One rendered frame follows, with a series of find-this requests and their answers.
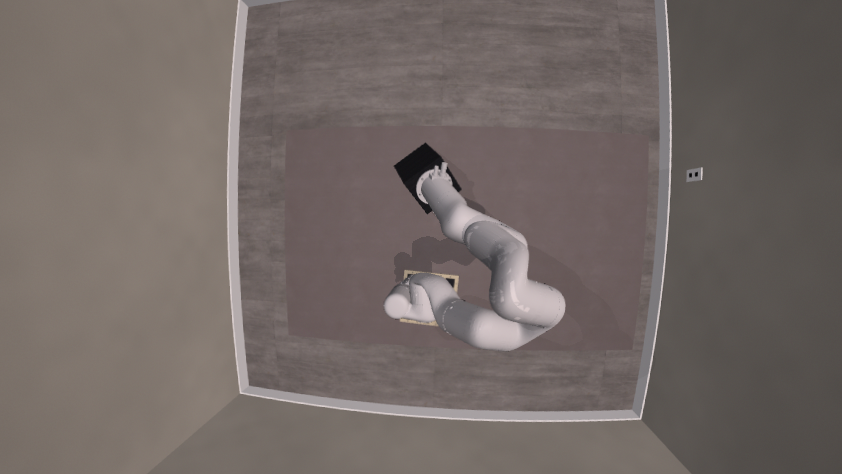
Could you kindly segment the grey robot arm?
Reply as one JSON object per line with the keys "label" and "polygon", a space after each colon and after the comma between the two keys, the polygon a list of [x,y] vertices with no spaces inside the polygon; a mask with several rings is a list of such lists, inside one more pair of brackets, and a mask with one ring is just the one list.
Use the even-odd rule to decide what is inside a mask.
{"label": "grey robot arm", "polygon": [[565,313],[564,297],[554,287],[528,279],[525,237],[465,206],[464,198],[451,186],[447,163],[442,162],[441,170],[438,168],[434,166],[420,176],[416,193],[431,207],[443,234],[466,245],[491,270],[489,300],[493,310],[458,300],[450,283],[431,273],[414,274],[409,285],[396,285],[384,301],[384,310],[394,319],[420,323],[436,320],[443,331],[475,348],[517,349],[560,322]]}

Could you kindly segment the black and cream chessboard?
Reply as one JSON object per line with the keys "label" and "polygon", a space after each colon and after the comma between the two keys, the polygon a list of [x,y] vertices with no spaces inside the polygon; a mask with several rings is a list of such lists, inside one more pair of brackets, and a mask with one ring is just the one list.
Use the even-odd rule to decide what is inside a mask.
{"label": "black and cream chessboard", "polygon": [[[404,270],[404,279],[406,279],[410,275],[414,275],[414,274],[417,274],[417,273],[431,273],[431,272]],[[450,285],[453,287],[453,289],[457,292],[459,275],[449,275],[449,274],[440,274],[440,273],[431,273],[431,274],[435,274],[435,275],[439,275],[439,276],[444,277],[450,283]],[[438,326],[436,321],[431,322],[431,323],[419,323],[417,321],[402,319],[402,318],[400,319],[400,321],[401,322],[408,322],[408,323]]]}

